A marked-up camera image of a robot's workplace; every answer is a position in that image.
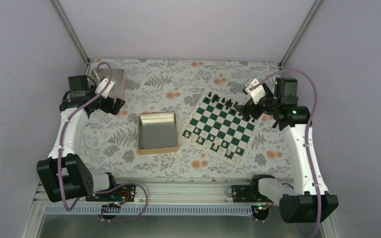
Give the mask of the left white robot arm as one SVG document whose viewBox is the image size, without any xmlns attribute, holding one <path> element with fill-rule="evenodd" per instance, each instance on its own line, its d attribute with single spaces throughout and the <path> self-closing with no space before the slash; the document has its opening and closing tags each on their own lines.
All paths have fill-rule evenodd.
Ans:
<svg viewBox="0 0 381 238">
<path fill-rule="evenodd" d="M 96 192 L 111 201 L 118 195 L 114 176 L 92 173 L 79 156 L 84 129 L 91 114 L 101 110 L 116 115 L 124 100 L 127 77 L 102 77 L 99 84 L 89 85 L 87 75 L 68 78 L 69 91 L 60 104 L 61 125 L 48 158 L 37 163 L 36 170 L 51 202 L 90 196 Z"/>
</svg>

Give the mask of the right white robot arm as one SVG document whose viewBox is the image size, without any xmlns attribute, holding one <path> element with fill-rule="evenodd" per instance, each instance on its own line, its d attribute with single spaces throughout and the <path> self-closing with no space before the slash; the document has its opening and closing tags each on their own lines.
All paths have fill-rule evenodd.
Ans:
<svg viewBox="0 0 381 238">
<path fill-rule="evenodd" d="M 278 77 L 271 91 L 257 79 L 249 80 L 244 93 L 250 95 L 244 105 L 234 108 L 245 121 L 261 115 L 272 116 L 284 134 L 293 171 L 292 187 L 281 184 L 271 175 L 254 175 L 245 192 L 233 186 L 234 202 L 273 202 L 278 205 L 285 223 L 321 223 L 339 205 L 337 195 L 329 193 L 321 177 L 312 139 L 311 112 L 298 105 L 298 82 L 294 78 Z"/>
</svg>

